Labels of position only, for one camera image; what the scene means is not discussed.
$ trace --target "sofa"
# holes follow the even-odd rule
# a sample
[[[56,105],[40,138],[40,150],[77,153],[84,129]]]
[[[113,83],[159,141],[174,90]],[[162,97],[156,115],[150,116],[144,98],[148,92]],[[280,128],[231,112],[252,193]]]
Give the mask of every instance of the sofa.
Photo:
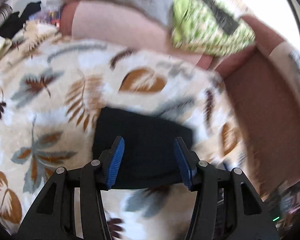
[[[300,181],[300,92],[289,58],[295,49],[255,17],[242,18],[254,30],[255,43],[223,58],[175,49],[168,29],[132,8],[97,0],[65,5],[60,32],[155,50],[219,72],[243,130],[259,193],[266,196],[282,182],[290,187]]]

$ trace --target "green and white fabric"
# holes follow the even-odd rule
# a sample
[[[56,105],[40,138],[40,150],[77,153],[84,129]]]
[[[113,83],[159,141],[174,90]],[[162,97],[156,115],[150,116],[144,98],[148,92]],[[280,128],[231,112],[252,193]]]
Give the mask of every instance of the green and white fabric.
[[[223,4],[214,3],[226,10]],[[242,19],[238,20],[239,26],[232,35],[224,32],[211,9],[202,0],[174,0],[173,12],[171,36],[175,48],[225,56],[254,42],[253,30]]]

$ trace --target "black garment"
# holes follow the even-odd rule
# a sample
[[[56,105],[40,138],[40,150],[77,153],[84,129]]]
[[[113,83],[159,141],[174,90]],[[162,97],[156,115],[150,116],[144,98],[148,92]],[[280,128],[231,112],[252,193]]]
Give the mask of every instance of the black garment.
[[[116,136],[125,141],[124,154],[112,188],[136,189],[182,182],[173,153],[173,141],[182,137],[188,149],[192,130],[158,117],[121,109],[101,110],[93,143],[93,158],[109,149]]]
[[[22,15],[19,18],[19,12],[14,12],[7,21],[0,27],[0,36],[8,39],[12,39],[13,36],[22,29],[23,24],[29,19],[29,16],[41,11],[41,1],[31,2],[24,9]]]

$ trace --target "beige fabric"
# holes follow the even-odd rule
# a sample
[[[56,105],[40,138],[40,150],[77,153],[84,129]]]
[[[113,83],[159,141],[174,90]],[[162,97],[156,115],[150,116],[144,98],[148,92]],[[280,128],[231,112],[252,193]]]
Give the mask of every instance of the beige fabric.
[[[272,51],[269,55],[269,59],[289,85],[300,106],[300,90],[299,85],[296,82],[295,66],[289,57],[289,54],[294,51],[296,51],[296,49],[291,44],[284,41]]]
[[[147,19],[142,13],[103,1],[81,1],[74,14],[72,36],[94,38],[134,49],[170,54],[196,65],[202,54],[175,49],[168,28]],[[207,67],[212,57],[206,56]]]
[[[9,232],[16,232],[58,166],[74,169],[91,161],[94,127],[105,105],[151,114],[191,98],[178,115],[167,112],[165,118],[194,130],[200,159],[226,161],[249,175],[245,144],[217,73],[98,40],[41,42],[43,35],[30,51],[21,45],[0,62],[0,222]],[[123,230],[112,235],[133,240],[176,239],[189,226],[195,200],[183,185],[102,196],[107,220]],[[76,195],[82,236],[78,201]]]

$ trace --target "silver screw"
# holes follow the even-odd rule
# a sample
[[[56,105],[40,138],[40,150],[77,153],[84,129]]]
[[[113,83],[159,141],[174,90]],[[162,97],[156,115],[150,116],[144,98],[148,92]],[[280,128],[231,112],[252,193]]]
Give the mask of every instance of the silver screw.
[[[208,166],[208,163],[206,161],[199,161],[199,165],[201,167],[207,167]]]
[[[57,168],[56,171],[57,171],[58,174],[61,174],[61,173],[64,173],[65,168],[64,167],[59,167],[59,168]]]
[[[242,174],[242,170],[239,169],[239,168],[234,168],[233,171],[234,171],[235,174],[238,174],[238,175]]]
[[[92,162],[91,162],[91,165],[92,166],[98,166],[100,164],[100,161],[99,160],[93,160]]]

